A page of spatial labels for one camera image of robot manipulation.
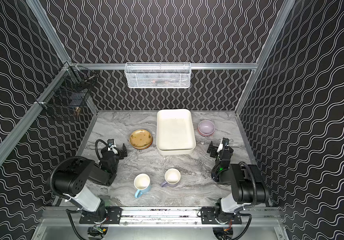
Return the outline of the lavender bowl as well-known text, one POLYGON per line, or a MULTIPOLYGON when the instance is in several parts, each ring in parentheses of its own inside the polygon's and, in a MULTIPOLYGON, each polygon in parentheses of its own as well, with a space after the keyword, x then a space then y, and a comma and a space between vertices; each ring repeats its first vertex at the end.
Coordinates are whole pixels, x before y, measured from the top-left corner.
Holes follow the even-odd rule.
POLYGON ((203 120, 198 124, 198 132, 203 137, 212 136, 215 132, 215 125, 212 121, 203 120))

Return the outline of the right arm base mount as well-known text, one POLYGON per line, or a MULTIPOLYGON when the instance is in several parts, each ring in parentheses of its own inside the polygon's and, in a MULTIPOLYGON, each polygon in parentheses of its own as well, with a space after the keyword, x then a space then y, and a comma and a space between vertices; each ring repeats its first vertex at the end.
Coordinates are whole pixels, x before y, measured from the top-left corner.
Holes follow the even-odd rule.
POLYGON ((233 225, 241 225, 240 216, 235 213, 224 213, 218 207, 202 207, 198 213, 203 225, 228 225, 232 222, 233 225))

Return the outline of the light blue mug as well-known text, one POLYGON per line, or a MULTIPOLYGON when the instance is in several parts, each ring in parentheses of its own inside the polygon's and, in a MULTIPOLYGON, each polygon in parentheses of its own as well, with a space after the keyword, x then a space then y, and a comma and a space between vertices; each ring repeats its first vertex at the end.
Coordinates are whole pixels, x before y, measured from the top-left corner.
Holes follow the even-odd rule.
POLYGON ((139 174, 135 177, 134 186, 137 189, 135 198, 138 199, 151 190, 151 179, 147 174, 139 174))

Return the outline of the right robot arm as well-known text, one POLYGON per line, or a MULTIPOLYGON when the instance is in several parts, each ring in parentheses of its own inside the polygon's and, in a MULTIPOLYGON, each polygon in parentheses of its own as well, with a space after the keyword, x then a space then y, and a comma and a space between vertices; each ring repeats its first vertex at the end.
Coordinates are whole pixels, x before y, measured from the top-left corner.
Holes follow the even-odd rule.
POLYGON ((237 213, 260 204, 269 203, 269 191, 257 165, 246 162, 231 163, 233 148, 229 139, 223 138, 219 146, 211 142, 207 153, 215 159, 211 179, 219 185, 230 186, 231 193, 217 200, 214 217, 220 223, 228 223, 237 213))

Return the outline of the lavender mug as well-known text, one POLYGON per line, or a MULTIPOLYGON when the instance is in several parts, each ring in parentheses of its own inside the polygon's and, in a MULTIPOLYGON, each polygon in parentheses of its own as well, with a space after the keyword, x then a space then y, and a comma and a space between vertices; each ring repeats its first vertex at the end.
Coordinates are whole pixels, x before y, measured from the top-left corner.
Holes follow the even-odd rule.
POLYGON ((177 169, 168 169, 165 173, 165 179, 161 183, 161 187, 171 187, 175 188, 181 179, 181 173, 177 169))

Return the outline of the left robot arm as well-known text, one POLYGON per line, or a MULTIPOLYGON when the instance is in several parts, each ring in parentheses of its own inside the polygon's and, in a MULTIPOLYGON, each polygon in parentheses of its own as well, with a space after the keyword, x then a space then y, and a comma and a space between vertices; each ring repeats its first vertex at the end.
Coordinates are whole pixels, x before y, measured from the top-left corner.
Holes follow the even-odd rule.
POLYGON ((82 156, 68 157, 55 166, 48 178, 52 193, 71 202, 82 213, 81 223, 103 223, 108 218, 105 202, 86 187, 87 181, 109 187, 116 179, 119 161, 128 156, 126 145, 119 149, 114 139, 95 142, 98 162, 82 156))

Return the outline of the amber glass plate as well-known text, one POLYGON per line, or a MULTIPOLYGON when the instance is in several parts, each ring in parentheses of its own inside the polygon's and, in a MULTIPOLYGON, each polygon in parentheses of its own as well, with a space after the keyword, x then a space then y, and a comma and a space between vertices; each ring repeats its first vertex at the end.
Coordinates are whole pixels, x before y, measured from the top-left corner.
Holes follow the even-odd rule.
POLYGON ((138 150, 148 148, 153 143, 152 134, 144 129, 135 130, 130 135, 130 144, 138 150))

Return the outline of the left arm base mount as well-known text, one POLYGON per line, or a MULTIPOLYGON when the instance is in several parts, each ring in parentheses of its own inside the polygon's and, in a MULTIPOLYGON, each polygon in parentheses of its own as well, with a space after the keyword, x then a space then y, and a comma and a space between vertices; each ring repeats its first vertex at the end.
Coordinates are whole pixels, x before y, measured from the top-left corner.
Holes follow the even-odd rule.
POLYGON ((80 224, 119 224, 123 209, 120 207, 106 207, 96 212, 82 211, 80 224))

